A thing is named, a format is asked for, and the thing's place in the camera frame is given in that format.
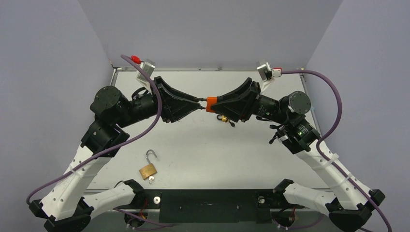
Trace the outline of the yellow padlock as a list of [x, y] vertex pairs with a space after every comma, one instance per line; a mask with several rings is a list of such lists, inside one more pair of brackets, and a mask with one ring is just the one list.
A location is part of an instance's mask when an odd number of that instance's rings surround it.
[[224, 122], [224, 123], [230, 123], [230, 120], [222, 114], [217, 115], [217, 120]]

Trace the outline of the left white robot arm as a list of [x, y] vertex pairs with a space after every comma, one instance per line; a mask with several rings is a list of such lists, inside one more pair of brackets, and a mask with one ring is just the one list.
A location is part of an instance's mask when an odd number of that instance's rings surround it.
[[85, 195], [97, 173], [117, 154], [119, 145], [128, 140], [126, 126], [155, 116], [173, 123], [201, 108], [200, 100], [166, 84], [161, 77], [153, 81], [158, 94], [148, 92], [128, 100], [114, 86], [101, 88], [91, 104], [94, 122], [81, 139], [77, 153], [53, 189], [29, 209], [44, 218], [49, 232], [80, 232], [96, 216], [120, 207], [140, 207], [144, 189], [135, 180], [95, 195]]

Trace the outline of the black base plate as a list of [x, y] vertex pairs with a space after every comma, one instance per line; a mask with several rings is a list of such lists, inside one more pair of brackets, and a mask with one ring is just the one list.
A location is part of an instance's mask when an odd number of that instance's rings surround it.
[[120, 209], [157, 211], [160, 223], [268, 223], [294, 207], [271, 189], [147, 189]]

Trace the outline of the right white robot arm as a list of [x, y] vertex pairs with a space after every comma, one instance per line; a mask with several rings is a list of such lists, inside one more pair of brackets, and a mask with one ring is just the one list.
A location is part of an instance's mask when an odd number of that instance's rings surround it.
[[295, 91], [279, 100], [264, 96], [260, 85], [248, 78], [235, 90], [206, 99], [208, 112], [229, 120], [245, 122], [251, 116], [269, 121], [274, 139], [305, 162], [328, 186], [329, 191], [304, 187], [284, 179], [273, 189], [278, 206], [303, 206], [329, 217], [344, 232], [362, 229], [385, 199], [381, 190], [370, 189], [355, 178], [329, 150], [319, 132], [306, 120], [311, 102], [307, 94]]

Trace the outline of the orange padlock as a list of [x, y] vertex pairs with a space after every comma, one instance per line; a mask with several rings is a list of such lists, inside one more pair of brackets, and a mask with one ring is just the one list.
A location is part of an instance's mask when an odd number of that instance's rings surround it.
[[198, 98], [198, 101], [206, 102], [205, 110], [208, 113], [216, 113], [216, 111], [212, 109], [212, 106], [218, 102], [217, 97]]

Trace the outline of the large brass padlock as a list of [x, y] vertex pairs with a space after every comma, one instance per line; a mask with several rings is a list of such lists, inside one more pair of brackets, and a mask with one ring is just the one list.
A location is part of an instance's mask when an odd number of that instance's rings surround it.
[[157, 154], [155, 153], [154, 150], [149, 149], [146, 152], [145, 158], [146, 158], [146, 161], [147, 161], [147, 165], [142, 167], [139, 170], [140, 176], [142, 177], [143, 180], [149, 179], [151, 176], [153, 176], [154, 174], [157, 173], [157, 170], [156, 170], [155, 166], [153, 165], [153, 163], [149, 159], [150, 154], [154, 155], [154, 157], [157, 158]]

